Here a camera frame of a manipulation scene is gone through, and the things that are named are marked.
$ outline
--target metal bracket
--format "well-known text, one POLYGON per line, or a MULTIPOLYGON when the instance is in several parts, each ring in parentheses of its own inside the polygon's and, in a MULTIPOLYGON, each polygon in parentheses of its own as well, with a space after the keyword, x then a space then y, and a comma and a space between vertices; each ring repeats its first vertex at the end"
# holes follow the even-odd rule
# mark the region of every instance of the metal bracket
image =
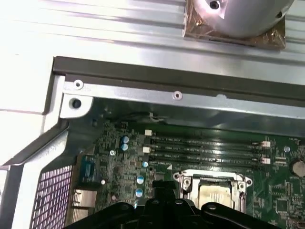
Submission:
POLYGON ((93 104, 93 97, 64 94, 60 118, 79 118, 86 115, 93 104))

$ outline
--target gray metal panel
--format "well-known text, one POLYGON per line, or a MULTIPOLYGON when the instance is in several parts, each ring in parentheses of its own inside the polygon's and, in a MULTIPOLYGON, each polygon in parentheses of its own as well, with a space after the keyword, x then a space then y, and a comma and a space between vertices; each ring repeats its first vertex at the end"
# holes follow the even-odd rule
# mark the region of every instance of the gray metal panel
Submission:
POLYGON ((182 0, 40 0, 22 4, 1 15, 6 22, 2 44, 18 52, 36 50, 305 84, 303 0, 296 0, 287 15, 287 48, 282 52, 183 39, 182 0), (7 29, 15 31, 16 36, 5 33, 7 29))

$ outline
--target ram slot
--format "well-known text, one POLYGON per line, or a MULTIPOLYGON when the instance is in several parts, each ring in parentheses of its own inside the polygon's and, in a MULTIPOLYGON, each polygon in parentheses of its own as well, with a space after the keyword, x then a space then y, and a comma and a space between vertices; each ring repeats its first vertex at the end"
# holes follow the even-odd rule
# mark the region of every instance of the ram slot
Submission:
POLYGON ((212 167, 233 167, 233 168, 251 168, 251 169, 259 169, 257 162, 249 162, 249 161, 239 161, 239 163, 228 163, 226 161, 217 162, 214 161, 213 158, 207 158, 203 160, 201 157, 193 158, 193 157, 177 157, 166 154, 155 154, 149 156, 149 161, 152 162, 170 162, 170 163, 180 163, 186 165, 203 165, 203 166, 212 166, 212 167))
POLYGON ((228 155, 231 157, 254 157, 255 154, 248 151, 238 151, 238 150, 221 150, 221 149, 209 149, 203 147, 188 147, 188 146, 169 146, 169 145, 150 145, 151 149, 155 151, 169 151, 169 152, 186 152, 186 153, 206 153, 212 155, 228 155))

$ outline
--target perforated metal panel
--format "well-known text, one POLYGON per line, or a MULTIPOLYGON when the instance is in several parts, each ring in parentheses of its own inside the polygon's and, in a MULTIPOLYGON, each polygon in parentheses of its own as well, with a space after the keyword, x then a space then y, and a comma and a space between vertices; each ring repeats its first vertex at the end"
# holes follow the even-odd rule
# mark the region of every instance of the perforated metal panel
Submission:
POLYGON ((72 166, 41 174, 30 229, 62 229, 64 227, 71 175, 72 166))

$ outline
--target electronic component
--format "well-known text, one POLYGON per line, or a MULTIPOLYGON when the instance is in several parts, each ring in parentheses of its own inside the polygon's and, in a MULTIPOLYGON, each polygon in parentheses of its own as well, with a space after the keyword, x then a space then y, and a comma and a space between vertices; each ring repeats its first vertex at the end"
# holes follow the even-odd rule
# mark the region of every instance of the electronic component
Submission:
POLYGON ((261 162, 262 162, 263 164, 269 165, 269 164, 271 164, 271 159, 270 159, 270 158, 262 157, 262 158, 261 158, 261 162))
POLYGON ((144 135, 145 136, 152 136, 153 135, 153 131, 152 130, 145 130, 144 131, 144 135))
POLYGON ((122 142, 123 143, 129 143, 129 137, 128 136, 124 136, 124 137, 122 137, 122 142))
POLYGON ((284 147, 284 152, 285 152, 285 153, 289 153, 289 152, 290 152, 290 150, 291 150, 291 149, 290 149, 290 147, 289 147, 289 146, 285 146, 285 147, 284 147))
POLYGON ((173 178, 179 182, 180 198, 193 201, 199 209, 206 203, 216 202, 245 212, 246 190, 252 184, 248 177, 236 173, 188 169, 175 173, 173 178))
POLYGON ((151 148, 150 147, 146 147, 146 146, 143 147, 143 153, 148 154, 150 152, 151 152, 151 148))
POLYGON ((142 197, 143 196, 143 190, 140 188, 137 188, 135 191, 136 197, 142 197))
POLYGON ((143 176, 138 176, 138 177, 137 177, 137 183, 138 183, 139 185, 143 184, 143 183, 144 183, 144 177, 143 177, 143 176))
POLYGON ((148 162, 143 161, 143 162, 142 162, 142 166, 143 166, 144 168, 147 168, 147 167, 148 167, 148 162))
POLYGON ((164 174, 157 173, 155 176, 155 180, 164 180, 164 174))
POLYGON ((305 177, 305 163, 301 160, 292 164, 292 172, 298 177, 305 177))
POLYGON ((261 142, 262 147, 270 148, 271 147, 271 142, 269 141, 262 141, 261 142))
POLYGON ((128 149, 128 145, 127 145, 127 144, 121 145, 121 149, 122 149, 123 151, 126 151, 126 150, 128 149))
POLYGON ((305 229, 305 220, 290 218, 289 222, 295 229, 305 229))

